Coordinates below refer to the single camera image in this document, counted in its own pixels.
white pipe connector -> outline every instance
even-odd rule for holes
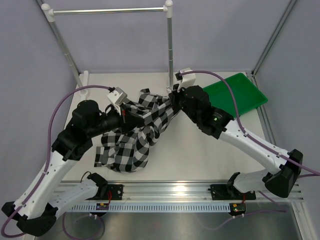
[[[89,72],[87,70],[83,72],[82,85],[83,86],[89,85]],[[83,89],[79,92],[79,94],[80,94],[80,101],[84,101],[88,99],[90,92],[89,92],[89,89]]]
[[[41,9],[44,12],[44,15],[49,23],[53,23],[55,21],[54,10],[51,9],[49,4],[42,4]]]
[[[166,0],[163,6],[164,11],[166,12],[166,18],[172,18],[172,5],[174,2],[172,0]]]

checkered cloth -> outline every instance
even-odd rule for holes
[[[101,138],[103,147],[96,148],[95,167],[132,173],[147,165],[149,148],[166,130],[174,111],[169,97],[150,94],[149,89],[140,93],[138,103],[126,99],[124,104],[144,119],[144,127],[136,127],[125,135],[118,129],[105,133]]]

metal frame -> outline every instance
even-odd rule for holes
[[[41,7],[43,0],[35,0]],[[290,0],[286,6],[280,20],[278,21],[268,43],[266,44],[259,60],[254,69],[247,72],[247,76],[258,87],[256,75],[265,61],[268,53],[274,46],[281,30],[287,22],[290,14],[296,6],[298,0]],[[79,87],[82,82],[79,78],[79,70],[75,64],[67,45],[65,44],[57,26],[54,21],[54,16],[66,14],[106,14],[106,13],[134,13],[134,12],[167,12],[167,37],[168,37],[168,73],[169,73],[169,88],[173,86],[173,40],[172,40],[172,1],[167,0],[163,7],[149,7],[149,8],[123,8],[123,9],[92,9],[92,10],[53,10],[50,7],[44,14],[48,19],[50,28],[58,42],[58,45],[65,55],[67,62],[72,70],[74,78]],[[276,138],[273,134],[270,121],[264,106],[257,109],[259,119],[265,138],[270,143],[276,145]],[[211,194],[208,191],[210,185],[213,183],[225,183],[225,180],[204,180],[204,181],[168,181],[168,182],[110,182],[111,184],[123,184],[123,200],[122,203],[130,205],[131,203],[214,203]],[[76,185],[78,181],[62,181],[54,194],[58,195],[67,189]],[[276,202],[291,203],[300,229],[302,238],[304,240],[316,239],[316,234],[312,226],[309,214],[306,211],[303,195],[298,184],[294,186],[292,192],[287,199],[279,198],[269,192],[265,192]],[[253,202],[268,202],[263,196],[257,193],[257,199]]]
[[[259,69],[261,68],[261,65],[264,63],[268,53],[270,52],[271,48],[273,47],[275,41],[277,40],[281,30],[283,29],[283,26],[285,25],[285,23],[288,20],[288,17],[290,16],[290,14],[292,13],[292,11],[294,10],[297,2],[299,0],[290,0],[289,3],[287,4],[279,22],[277,23],[275,29],[273,30],[273,33],[268,41],[268,43],[266,44],[258,62],[255,64],[253,70],[252,70],[252,75],[255,77],[257,75],[257,72],[259,71]]]
[[[167,38],[168,38],[168,75],[169,83],[168,89],[173,88],[174,83],[174,62],[173,62],[173,37],[172,37],[172,0],[166,0],[162,7],[140,7],[140,8],[118,8],[118,9],[85,9],[85,10],[54,10],[48,4],[43,3],[43,0],[36,0],[41,7],[50,28],[57,40],[57,43],[65,55],[68,65],[74,75],[75,81],[79,87],[83,83],[79,77],[79,70],[75,61],[73,60],[70,51],[62,38],[62,35],[56,25],[55,16],[59,15],[77,15],[77,14],[115,14],[115,13],[146,13],[146,12],[166,12],[167,18]]]
[[[252,83],[259,89],[257,77],[253,75],[252,72],[246,72],[246,76],[252,81]],[[275,135],[273,133],[267,111],[265,109],[265,106],[262,105],[258,107],[257,109],[258,116],[261,122],[263,134],[265,136],[265,139],[274,144],[277,145]],[[301,190],[298,189],[299,194],[295,195],[297,199],[300,199],[300,201],[290,201],[292,209],[294,211],[295,219],[297,221],[301,236],[303,240],[316,240],[317,235],[315,233],[314,226],[311,222],[309,212],[306,210],[306,204],[303,198],[303,194],[301,193]]]

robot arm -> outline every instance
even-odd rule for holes
[[[2,211],[13,216],[18,228],[36,237],[45,234],[64,212],[79,202],[89,198],[101,199],[107,193],[108,182],[97,173],[90,174],[87,179],[61,195],[53,196],[53,192],[68,173],[77,164],[84,153],[92,147],[92,138],[114,129],[126,133],[135,127],[142,127],[143,119],[127,111],[122,104],[127,95],[116,88],[107,95],[111,105],[109,111],[101,112],[93,100],[85,100],[77,105],[66,128],[59,133],[52,145],[49,167],[42,167],[29,188],[15,202],[6,202]],[[41,183],[34,190],[39,179]],[[26,196],[34,192],[23,204]]]
[[[181,76],[180,73],[182,71],[176,76],[178,80],[181,80],[181,83],[174,85],[169,94],[174,112],[182,110],[203,133],[237,147],[265,167],[263,171],[234,173],[227,182],[227,192],[223,195],[227,194],[230,199],[242,199],[243,193],[268,189],[281,198],[287,198],[301,169],[279,155],[301,164],[303,154],[296,149],[288,152],[279,148],[247,129],[244,129],[245,133],[243,133],[242,128],[232,115],[211,106],[209,95],[200,86],[193,86],[194,73],[192,73],[193,76],[192,74]],[[278,154],[265,149],[250,139],[248,135],[275,150]]]

purple cable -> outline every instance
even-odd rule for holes
[[[58,105],[56,106],[56,108],[54,109],[52,115],[51,115],[51,119],[50,119],[50,122],[49,122],[49,127],[48,127],[48,137],[47,137],[47,153],[46,153],[46,161],[45,161],[45,166],[44,166],[44,172],[47,172],[48,168],[49,168],[49,165],[50,165],[50,155],[51,155],[51,130],[52,130],[52,125],[53,125],[53,122],[54,122],[54,119],[55,119],[55,116],[60,108],[60,106],[64,103],[64,101],[72,96],[73,94],[75,94],[76,92],[79,92],[81,90],[84,90],[84,89],[93,89],[93,88],[96,88],[96,89],[107,89],[107,90],[111,90],[112,88],[111,87],[108,87],[108,86],[101,86],[101,85],[89,85],[89,86],[82,86],[82,87],[79,87],[77,88],[76,90],[68,93],[66,96],[64,96],[62,98],[62,100],[58,103]],[[21,203],[21,206],[19,206],[8,218],[7,220],[4,222],[4,224],[2,225],[2,228],[1,228],[1,235],[5,238],[8,238],[8,239],[13,239],[13,238],[18,238],[18,237],[21,237],[23,235],[25,235],[25,233],[19,233],[19,234],[16,234],[16,235],[8,235],[5,233],[5,229],[8,225],[8,223],[10,222],[10,220],[20,211],[20,209],[22,208],[22,206],[24,206],[27,201],[31,198],[31,196],[35,193],[35,191],[38,189],[38,187],[40,186],[41,182],[43,181],[44,177],[45,177],[45,173],[43,173],[38,182],[35,184],[34,188],[30,191],[30,193],[28,194],[28,196],[26,196],[26,198],[22,201]]]
[[[303,178],[307,178],[307,177],[318,177],[318,175],[310,173],[310,174],[300,175],[300,176],[298,176],[298,179],[303,179]]]
[[[78,218],[77,221],[80,220],[80,219],[86,218],[86,217],[88,217],[88,216],[87,216],[87,215],[84,215],[84,216]],[[99,223],[100,223],[100,228],[99,228],[99,230],[98,230],[92,237],[85,238],[85,239],[83,239],[83,238],[76,238],[76,237],[74,237],[74,236],[71,236],[71,235],[67,232],[67,229],[66,229],[66,227],[65,227],[65,218],[66,218],[66,213],[64,213],[64,214],[62,215],[62,229],[63,229],[63,232],[64,232],[64,234],[65,234],[68,238],[73,239],[73,240],[94,240],[94,239],[99,235],[100,229],[101,229],[101,227],[103,226],[103,224],[105,224],[104,221],[101,219],[101,217],[98,216]]]
[[[82,215],[80,217],[78,217],[76,220],[74,220],[72,223],[70,223],[68,226],[64,226],[65,229],[68,229],[70,227],[72,227],[74,224],[76,224],[79,220],[81,219],[84,219],[84,218],[88,218],[90,217],[90,215],[86,214],[86,215]],[[63,232],[63,228],[61,230],[56,230],[56,231],[53,231],[53,229],[51,228],[48,232],[51,233],[51,234],[58,234],[58,233],[61,233]]]
[[[262,191],[258,191],[258,193],[260,193],[262,196],[264,196],[266,199],[268,199],[273,204],[277,205],[279,208],[283,209],[285,213],[287,212],[287,210],[285,210],[279,203],[277,203],[276,201],[274,201],[273,199],[271,199],[270,197],[265,195]]]
[[[262,213],[286,213],[286,212],[287,212],[286,210],[276,210],[276,209],[253,211],[253,212],[245,213],[243,216],[238,215],[235,218],[233,218],[233,217],[228,218],[223,223],[221,223],[219,226],[214,227],[214,228],[207,227],[207,226],[203,225],[203,223],[201,222],[201,220],[198,218],[197,215],[196,215],[196,220],[201,225],[201,227],[203,227],[204,229],[209,230],[209,231],[217,231],[217,230],[221,229],[224,225],[226,225],[227,223],[229,223],[230,221],[232,221],[234,219],[238,219],[238,218],[242,218],[242,217],[244,218],[244,217],[248,217],[251,215],[262,214]]]
[[[211,72],[211,71],[195,70],[195,71],[187,71],[187,72],[180,73],[181,76],[187,75],[187,74],[209,74],[209,75],[215,76],[216,78],[220,79],[220,80],[226,85],[226,87],[228,88],[228,90],[229,90],[229,92],[230,92],[230,94],[231,94],[231,97],[232,97],[232,101],[233,101],[233,105],[234,105],[234,109],[235,109],[236,121],[238,122],[238,125],[239,125],[241,131],[242,131],[244,134],[246,134],[246,130],[245,130],[244,126],[242,126],[242,123],[241,123],[241,121],[240,121],[240,114],[239,114],[238,105],[237,105],[237,102],[236,102],[235,95],[234,95],[231,87],[230,87],[229,84],[227,83],[227,81],[226,81],[223,77],[221,77],[221,76],[219,76],[218,74],[216,74],[216,73],[214,73],[214,72]],[[309,168],[309,167],[303,166],[303,165],[295,162],[294,160],[292,160],[292,159],[290,159],[290,158],[288,158],[288,157],[286,157],[286,156],[283,156],[281,153],[279,153],[279,152],[273,150],[272,148],[264,145],[262,142],[258,141],[257,139],[255,139],[253,136],[251,136],[251,135],[249,135],[249,134],[246,134],[246,136],[247,136],[249,139],[251,139],[253,142],[255,142],[256,144],[258,144],[259,146],[261,146],[261,147],[263,147],[264,149],[268,150],[269,152],[271,152],[271,153],[273,153],[273,154],[275,154],[275,155],[279,155],[280,158],[282,158],[282,159],[284,159],[284,160],[286,160],[286,161],[288,161],[288,162],[290,162],[290,163],[298,166],[299,168],[302,168],[302,169],[304,169],[304,170],[307,170],[308,172],[313,173],[313,174],[316,175],[316,176],[320,176],[320,172],[318,172],[318,171],[316,171],[316,170],[313,170],[313,169],[311,169],[311,168]]]

